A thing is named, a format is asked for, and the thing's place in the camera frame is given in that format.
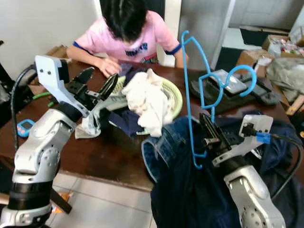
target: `white towel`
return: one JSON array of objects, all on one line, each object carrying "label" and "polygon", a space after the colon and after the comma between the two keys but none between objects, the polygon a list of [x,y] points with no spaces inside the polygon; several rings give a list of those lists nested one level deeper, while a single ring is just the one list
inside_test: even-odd
[{"label": "white towel", "polygon": [[122,90],[129,109],[140,116],[138,124],[153,137],[160,137],[162,126],[172,122],[172,104],[161,86],[162,78],[148,69],[137,73]]}]

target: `blue plastic hanger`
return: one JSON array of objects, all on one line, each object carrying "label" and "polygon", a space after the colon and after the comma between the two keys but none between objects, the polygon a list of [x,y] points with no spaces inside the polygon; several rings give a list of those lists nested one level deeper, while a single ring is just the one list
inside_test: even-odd
[{"label": "blue plastic hanger", "polygon": [[[206,66],[206,70],[207,70],[207,74],[206,75],[202,75],[201,77],[199,77],[200,101],[201,101],[201,108],[202,109],[211,109],[211,121],[213,123],[215,121],[215,107],[222,100],[223,94],[224,94],[224,88],[229,85],[231,75],[233,73],[235,73],[236,71],[241,70],[241,69],[245,69],[245,70],[247,70],[247,71],[249,71],[251,73],[251,76],[252,76],[251,85],[250,85],[250,87],[246,91],[240,93],[241,97],[248,95],[254,89],[254,87],[256,86],[256,83],[257,83],[257,80],[256,80],[257,79],[257,75],[256,75],[256,73],[255,73],[255,71],[253,70],[252,67],[250,67],[248,65],[239,65],[239,66],[236,66],[235,68],[233,68],[229,72],[229,74],[228,74],[228,76],[226,78],[225,83],[223,83],[216,74],[214,74],[214,73],[211,72],[208,60],[206,58],[206,55],[205,55],[205,53],[204,53],[201,45],[198,43],[198,41],[194,37],[190,37],[189,39],[187,39],[185,41],[185,36],[188,33],[189,33],[189,31],[184,31],[183,32],[183,34],[181,36],[181,47],[182,47],[183,62],[184,62],[184,75],[185,75],[185,84],[186,84],[186,99],[187,99],[187,111],[188,111],[188,122],[189,122],[189,131],[190,131],[191,151],[192,151],[194,165],[195,165],[195,167],[197,169],[200,170],[203,167],[202,167],[202,165],[198,165],[196,163],[196,158],[205,158],[207,156],[207,151],[205,151],[203,154],[197,154],[194,151],[193,129],[192,129],[192,123],[191,123],[191,106],[190,106],[190,95],[189,95],[188,69],[187,69],[186,47],[185,46],[190,41],[193,41],[194,44],[196,45],[196,47],[199,49],[199,52],[200,52],[200,54],[201,54],[201,56],[202,56],[202,58],[204,60],[204,63],[205,63],[205,66]],[[217,80],[217,83],[218,83],[218,86],[219,86],[218,98],[215,101],[215,103],[210,104],[210,105],[205,105],[203,80],[206,79],[206,78],[208,78],[208,77],[211,77],[211,76],[213,76]]]}]

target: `person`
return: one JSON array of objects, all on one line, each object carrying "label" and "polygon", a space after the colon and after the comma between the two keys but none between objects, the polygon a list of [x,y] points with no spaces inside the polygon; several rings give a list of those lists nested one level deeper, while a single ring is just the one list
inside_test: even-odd
[{"label": "person", "polygon": [[[161,16],[147,10],[144,0],[108,0],[102,6],[103,18],[67,49],[69,58],[91,64],[109,77],[121,71],[118,60],[157,62],[158,43],[175,56],[176,67],[183,67],[181,45]],[[94,56],[98,53],[108,57]]]}]

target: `black cable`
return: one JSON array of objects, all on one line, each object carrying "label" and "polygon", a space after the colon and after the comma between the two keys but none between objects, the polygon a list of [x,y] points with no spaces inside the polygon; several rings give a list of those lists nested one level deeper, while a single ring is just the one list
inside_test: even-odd
[{"label": "black cable", "polygon": [[26,73],[32,69],[35,69],[34,65],[30,65],[25,68],[20,75],[18,76],[12,90],[11,90],[11,99],[10,99],[10,112],[11,112],[11,120],[12,120],[12,127],[13,127],[13,134],[14,134],[14,144],[15,144],[15,151],[19,148],[18,142],[18,134],[17,134],[17,121],[16,121],[16,111],[15,111],[15,96],[16,90],[19,86],[21,79],[26,75]]},{"label": "black cable", "polygon": [[293,175],[295,174],[295,172],[299,168],[299,166],[301,164],[301,161],[303,159],[304,151],[303,151],[303,147],[300,144],[298,144],[295,140],[293,140],[291,138],[280,136],[280,135],[277,135],[277,134],[271,134],[271,137],[276,138],[276,139],[285,140],[287,142],[290,142],[293,145],[295,145],[297,147],[298,151],[299,151],[299,155],[298,155],[298,159],[296,161],[296,164],[294,165],[294,167],[292,168],[292,170],[288,174],[288,176],[287,176],[286,180],[284,181],[284,183],[271,196],[271,199],[273,200],[275,197],[278,196],[278,194],[280,194],[280,192],[282,191],[282,189],[286,186],[286,184],[290,181],[290,179],[293,177]]}]

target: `brown table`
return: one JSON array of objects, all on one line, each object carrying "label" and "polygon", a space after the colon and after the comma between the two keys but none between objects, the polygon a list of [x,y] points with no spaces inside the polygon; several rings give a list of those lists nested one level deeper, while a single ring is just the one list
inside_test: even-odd
[{"label": "brown table", "polygon": [[[135,64],[134,66],[150,67],[158,75],[172,81],[179,88],[183,97],[183,108],[180,116],[186,115],[186,95],[182,69],[159,65]],[[75,77],[86,67],[88,65],[72,62],[69,66],[70,77]],[[198,71],[192,70],[189,73],[191,75],[200,74]],[[88,82],[88,87],[90,90],[97,91],[104,81],[105,78],[96,70],[93,78]],[[263,79],[263,81],[267,86],[271,86],[267,79]],[[18,113],[18,120],[30,118],[37,121],[48,109],[48,102],[47,98],[31,102]],[[191,97],[191,106],[192,114],[198,117],[201,111],[200,101],[194,96]],[[261,110],[264,114],[275,119],[289,121],[280,104],[269,107],[253,102],[244,107],[231,110],[225,115],[241,115],[244,111],[255,109]],[[0,155],[7,159],[13,159],[15,154],[11,129],[11,122],[8,122],[0,129]],[[139,136],[131,139],[115,127],[109,127],[109,130],[93,139],[76,140],[74,135],[72,135],[61,153],[61,172],[95,181],[106,181],[150,191],[153,183],[147,175],[141,152],[141,142],[145,138],[144,136]]]}]

